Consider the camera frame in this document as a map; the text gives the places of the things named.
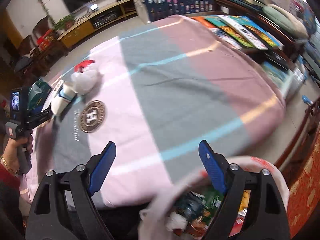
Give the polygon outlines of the green snack bag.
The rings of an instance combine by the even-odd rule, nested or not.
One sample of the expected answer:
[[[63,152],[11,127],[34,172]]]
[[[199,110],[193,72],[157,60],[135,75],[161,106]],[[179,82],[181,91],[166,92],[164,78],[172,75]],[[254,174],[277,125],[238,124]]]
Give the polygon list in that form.
[[[223,194],[214,189],[213,187],[209,187],[204,192],[204,200],[203,210],[201,213],[202,221],[206,224],[209,224],[210,221],[216,215],[222,201],[224,199]]]

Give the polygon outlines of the potted green plant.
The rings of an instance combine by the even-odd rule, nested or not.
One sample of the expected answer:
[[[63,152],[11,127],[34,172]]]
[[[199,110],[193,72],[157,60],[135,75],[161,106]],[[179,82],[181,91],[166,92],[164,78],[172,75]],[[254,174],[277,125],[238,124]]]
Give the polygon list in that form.
[[[72,14],[69,14],[63,18],[61,18],[56,24],[53,26],[55,31],[64,30],[67,31],[74,25],[75,18]]]

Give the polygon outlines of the plaid pink grey tablecloth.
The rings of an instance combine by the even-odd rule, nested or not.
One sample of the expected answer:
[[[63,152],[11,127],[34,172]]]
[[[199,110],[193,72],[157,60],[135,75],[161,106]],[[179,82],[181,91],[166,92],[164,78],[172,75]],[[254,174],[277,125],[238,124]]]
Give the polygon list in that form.
[[[184,16],[122,33],[87,59],[97,83],[34,130],[32,168],[20,187],[27,202],[47,170],[70,171],[108,142],[116,158],[95,205],[148,202],[201,166],[200,141],[238,155],[285,115],[284,98],[258,64]]]

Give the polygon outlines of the dark green tissue pack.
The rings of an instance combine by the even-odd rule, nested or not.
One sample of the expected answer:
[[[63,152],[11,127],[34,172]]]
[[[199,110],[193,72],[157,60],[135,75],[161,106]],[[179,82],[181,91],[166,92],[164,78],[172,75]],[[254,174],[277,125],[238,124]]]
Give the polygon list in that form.
[[[28,114],[34,115],[40,113],[47,100],[52,87],[41,77],[29,88],[28,94]]]

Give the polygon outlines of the red wrapper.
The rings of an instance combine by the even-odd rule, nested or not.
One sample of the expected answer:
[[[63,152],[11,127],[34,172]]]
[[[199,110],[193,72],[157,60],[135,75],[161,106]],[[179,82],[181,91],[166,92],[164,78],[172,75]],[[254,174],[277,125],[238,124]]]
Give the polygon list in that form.
[[[87,68],[90,64],[95,63],[94,60],[84,60],[80,62],[79,64],[74,66],[74,72],[75,73],[83,73],[84,69]]]

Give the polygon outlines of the red gift box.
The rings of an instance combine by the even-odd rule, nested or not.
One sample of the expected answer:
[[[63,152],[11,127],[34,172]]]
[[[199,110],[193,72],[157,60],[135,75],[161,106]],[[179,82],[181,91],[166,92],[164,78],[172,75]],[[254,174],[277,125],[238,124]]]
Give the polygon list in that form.
[[[53,29],[49,29],[43,36],[37,39],[37,45],[39,46],[41,51],[44,51],[55,40],[56,40],[55,31],[53,31]]]

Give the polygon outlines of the stack of books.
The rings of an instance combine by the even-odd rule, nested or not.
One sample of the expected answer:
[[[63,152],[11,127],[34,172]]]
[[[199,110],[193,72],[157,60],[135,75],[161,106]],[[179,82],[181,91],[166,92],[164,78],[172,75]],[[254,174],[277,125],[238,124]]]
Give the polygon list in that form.
[[[193,19],[236,49],[282,50],[284,46],[246,16],[208,15]]]

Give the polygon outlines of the wooden tv cabinet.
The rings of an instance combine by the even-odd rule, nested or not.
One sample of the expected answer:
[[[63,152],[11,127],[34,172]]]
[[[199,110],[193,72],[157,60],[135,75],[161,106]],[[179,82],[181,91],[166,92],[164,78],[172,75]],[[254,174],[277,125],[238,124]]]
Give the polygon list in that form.
[[[72,46],[95,34],[97,31],[128,20],[134,16],[137,16],[137,11],[133,0],[114,2],[102,7],[97,12],[91,13],[77,24],[74,24],[62,33],[58,40],[62,42],[66,48],[72,48]]]

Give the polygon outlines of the orange patterned chair cushion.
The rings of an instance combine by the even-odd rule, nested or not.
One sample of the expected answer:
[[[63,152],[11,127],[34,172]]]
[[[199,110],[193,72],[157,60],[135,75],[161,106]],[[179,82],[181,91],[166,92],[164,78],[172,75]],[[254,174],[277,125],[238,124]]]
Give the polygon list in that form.
[[[290,187],[287,216],[294,237],[310,218],[319,202],[319,135],[302,165],[298,179]]]

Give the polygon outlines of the green grey cushion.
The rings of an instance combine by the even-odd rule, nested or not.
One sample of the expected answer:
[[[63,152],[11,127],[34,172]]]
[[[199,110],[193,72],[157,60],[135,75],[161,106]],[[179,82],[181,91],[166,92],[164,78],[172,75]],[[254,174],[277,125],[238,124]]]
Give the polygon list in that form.
[[[287,31],[295,38],[308,39],[308,32],[302,22],[285,9],[269,4],[263,7],[263,13],[276,25]]]

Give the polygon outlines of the white plastic bag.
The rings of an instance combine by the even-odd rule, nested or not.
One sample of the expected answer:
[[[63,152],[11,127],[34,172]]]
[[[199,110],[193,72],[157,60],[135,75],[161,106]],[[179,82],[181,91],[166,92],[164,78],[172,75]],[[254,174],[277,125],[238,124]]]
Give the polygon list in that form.
[[[100,73],[97,67],[87,66],[71,75],[73,89],[79,95],[85,95],[97,84]]]

